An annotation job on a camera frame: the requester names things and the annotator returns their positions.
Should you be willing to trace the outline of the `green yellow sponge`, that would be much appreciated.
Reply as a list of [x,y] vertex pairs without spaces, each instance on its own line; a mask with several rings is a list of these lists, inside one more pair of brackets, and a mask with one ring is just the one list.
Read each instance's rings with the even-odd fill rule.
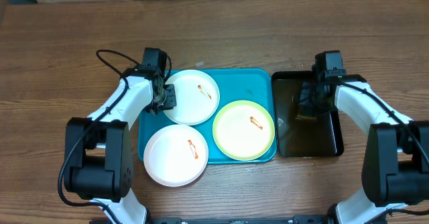
[[317,118],[317,110],[310,101],[302,101],[297,104],[296,119],[314,121]]

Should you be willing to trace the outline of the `white plate with sauce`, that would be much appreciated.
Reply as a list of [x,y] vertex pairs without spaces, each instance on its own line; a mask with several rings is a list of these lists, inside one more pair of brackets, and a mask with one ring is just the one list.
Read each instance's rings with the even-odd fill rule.
[[219,87],[203,71],[182,70],[173,74],[166,83],[174,85],[176,106],[164,113],[175,123],[198,125],[208,120],[219,106]]

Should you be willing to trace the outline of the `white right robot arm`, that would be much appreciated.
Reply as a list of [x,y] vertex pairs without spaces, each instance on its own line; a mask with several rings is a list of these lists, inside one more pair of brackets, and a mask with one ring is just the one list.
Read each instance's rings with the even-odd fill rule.
[[387,215],[411,211],[428,200],[428,122],[398,113],[357,75],[304,82],[294,96],[299,119],[342,111],[367,136],[362,187],[334,205],[331,223],[385,223]]

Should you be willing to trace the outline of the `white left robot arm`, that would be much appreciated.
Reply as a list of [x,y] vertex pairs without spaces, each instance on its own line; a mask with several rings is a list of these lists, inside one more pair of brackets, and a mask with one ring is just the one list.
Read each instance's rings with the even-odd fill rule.
[[175,106],[174,87],[158,66],[136,66],[120,75],[118,88],[86,118],[66,125],[64,163],[58,194],[77,194],[81,207],[98,206],[112,223],[145,223],[147,210],[131,189],[133,160],[129,130],[143,110],[158,113]]

